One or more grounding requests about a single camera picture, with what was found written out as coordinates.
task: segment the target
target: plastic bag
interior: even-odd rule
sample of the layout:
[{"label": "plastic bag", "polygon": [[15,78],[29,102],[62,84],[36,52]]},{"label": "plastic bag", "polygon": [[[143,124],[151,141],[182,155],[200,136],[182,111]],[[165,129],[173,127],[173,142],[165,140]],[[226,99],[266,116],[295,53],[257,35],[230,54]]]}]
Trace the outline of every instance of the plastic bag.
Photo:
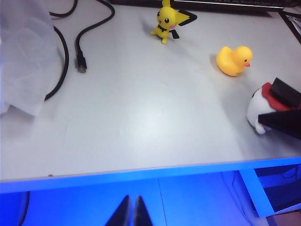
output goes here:
[{"label": "plastic bag", "polygon": [[57,76],[56,34],[44,0],[2,0],[1,113],[13,105],[38,115]]}]

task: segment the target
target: table surface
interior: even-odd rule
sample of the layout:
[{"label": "table surface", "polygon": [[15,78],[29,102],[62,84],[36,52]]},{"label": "table surface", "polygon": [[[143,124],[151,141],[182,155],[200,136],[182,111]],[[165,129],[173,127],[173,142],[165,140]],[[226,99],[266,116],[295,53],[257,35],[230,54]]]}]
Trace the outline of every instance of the table surface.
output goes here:
[{"label": "table surface", "polygon": [[[48,4],[56,12],[71,6]],[[162,45],[150,35],[156,8],[114,7],[111,21],[81,39],[85,74],[74,65],[75,37],[110,11],[79,1],[70,17],[54,20],[69,71],[38,117],[13,107],[1,116],[2,182],[301,156],[301,141],[257,135],[246,120],[265,82],[279,77],[301,90],[301,46],[277,13],[194,12],[195,22],[176,27],[181,38]],[[252,49],[251,67],[229,77],[216,53],[240,45]]]}]

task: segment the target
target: cable plug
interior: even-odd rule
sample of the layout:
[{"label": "cable plug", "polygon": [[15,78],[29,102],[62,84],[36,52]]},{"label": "cable plug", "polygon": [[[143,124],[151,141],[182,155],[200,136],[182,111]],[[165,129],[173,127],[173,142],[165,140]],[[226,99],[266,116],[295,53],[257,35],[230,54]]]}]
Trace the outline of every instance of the cable plug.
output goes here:
[{"label": "cable plug", "polygon": [[84,58],[83,52],[80,51],[77,55],[77,65],[81,72],[86,73],[87,70],[87,64],[86,64],[86,59]]}]

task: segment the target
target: black keyboard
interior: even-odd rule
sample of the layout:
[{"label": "black keyboard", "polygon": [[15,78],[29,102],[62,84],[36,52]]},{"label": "black keyboard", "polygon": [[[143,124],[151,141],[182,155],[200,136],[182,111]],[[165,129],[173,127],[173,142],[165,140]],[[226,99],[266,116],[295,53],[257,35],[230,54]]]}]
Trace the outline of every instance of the black keyboard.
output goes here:
[{"label": "black keyboard", "polygon": [[[162,7],[160,0],[111,0],[113,4]],[[174,8],[235,11],[282,11],[284,0],[172,0]]]}]

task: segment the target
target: yellow rubber duck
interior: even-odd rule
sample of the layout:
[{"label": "yellow rubber duck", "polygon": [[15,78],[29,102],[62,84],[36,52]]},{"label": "yellow rubber duck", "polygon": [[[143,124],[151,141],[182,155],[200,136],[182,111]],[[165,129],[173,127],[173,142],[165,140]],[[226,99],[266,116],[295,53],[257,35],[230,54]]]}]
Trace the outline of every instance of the yellow rubber duck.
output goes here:
[{"label": "yellow rubber duck", "polygon": [[244,72],[245,67],[250,66],[252,58],[252,51],[246,46],[240,46],[234,51],[225,46],[218,52],[216,64],[225,74],[236,77]]}]

